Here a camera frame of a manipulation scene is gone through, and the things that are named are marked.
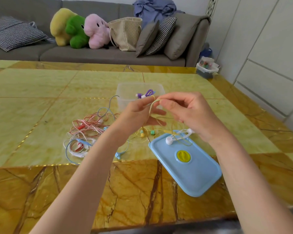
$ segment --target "pink plush toy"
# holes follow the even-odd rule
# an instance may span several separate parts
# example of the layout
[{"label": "pink plush toy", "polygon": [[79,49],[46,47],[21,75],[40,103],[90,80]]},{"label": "pink plush toy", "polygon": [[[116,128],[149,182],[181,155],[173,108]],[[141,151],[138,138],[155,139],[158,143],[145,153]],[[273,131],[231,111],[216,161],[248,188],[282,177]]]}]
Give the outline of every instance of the pink plush toy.
[{"label": "pink plush toy", "polygon": [[97,14],[87,16],[84,31],[90,37],[89,47],[92,49],[99,49],[110,42],[110,29]]}]

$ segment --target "right hand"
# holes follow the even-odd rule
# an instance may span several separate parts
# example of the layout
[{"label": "right hand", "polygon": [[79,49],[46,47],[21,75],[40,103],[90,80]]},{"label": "right hand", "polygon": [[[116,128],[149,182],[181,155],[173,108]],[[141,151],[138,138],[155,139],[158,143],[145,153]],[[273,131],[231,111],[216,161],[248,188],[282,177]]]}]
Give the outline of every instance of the right hand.
[{"label": "right hand", "polygon": [[174,92],[159,96],[157,99],[160,99],[161,106],[173,114],[175,120],[184,122],[205,142],[210,143],[222,132],[228,132],[199,92]]}]

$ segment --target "yellow plush toy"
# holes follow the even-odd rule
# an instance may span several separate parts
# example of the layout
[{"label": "yellow plush toy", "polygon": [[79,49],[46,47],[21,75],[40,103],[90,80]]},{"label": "yellow plush toy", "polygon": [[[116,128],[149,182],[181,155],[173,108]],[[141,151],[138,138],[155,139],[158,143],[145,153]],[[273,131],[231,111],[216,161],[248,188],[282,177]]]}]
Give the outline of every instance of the yellow plush toy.
[{"label": "yellow plush toy", "polygon": [[53,16],[50,23],[50,32],[55,37],[58,46],[69,45],[71,36],[65,32],[67,20],[77,15],[67,8],[59,9]]}]

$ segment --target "beige tote bag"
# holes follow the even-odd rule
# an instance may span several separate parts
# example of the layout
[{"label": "beige tote bag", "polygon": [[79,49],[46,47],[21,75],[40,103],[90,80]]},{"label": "beige tote bag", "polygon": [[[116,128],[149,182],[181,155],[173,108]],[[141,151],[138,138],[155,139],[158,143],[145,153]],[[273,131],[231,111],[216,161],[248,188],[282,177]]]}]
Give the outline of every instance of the beige tote bag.
[{"label": "beige tote bag", "polygon": [[122,51],[136,51],[141,33],[141,18],[125,17],[108,23],[110,39]]}]

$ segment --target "black and white pillow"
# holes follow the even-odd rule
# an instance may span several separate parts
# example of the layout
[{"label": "black and white pillow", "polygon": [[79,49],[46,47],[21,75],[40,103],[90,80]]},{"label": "black and white pillow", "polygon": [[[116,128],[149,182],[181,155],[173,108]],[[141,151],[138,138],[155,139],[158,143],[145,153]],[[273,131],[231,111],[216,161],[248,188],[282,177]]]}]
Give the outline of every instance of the black and white pillow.
[{"label": "black and white pillow", "polygon": [[23,21],[12,17],[0,18],[0,48],[6,52],[47,38],[42,31]]},{"label": "black and white pillow", "polygon": [[152,54],[155,54],[165,46],[170,35],[172,35],[172,31],[175,28],[176,21],[177,21],[176,17],[170,17],[170,16],[163,19],[163,21],[160,23],[160,27],[158,29],[158,33],[154,42],[148,48],[148,50],[144,53],[145,56],[150,56]]}]

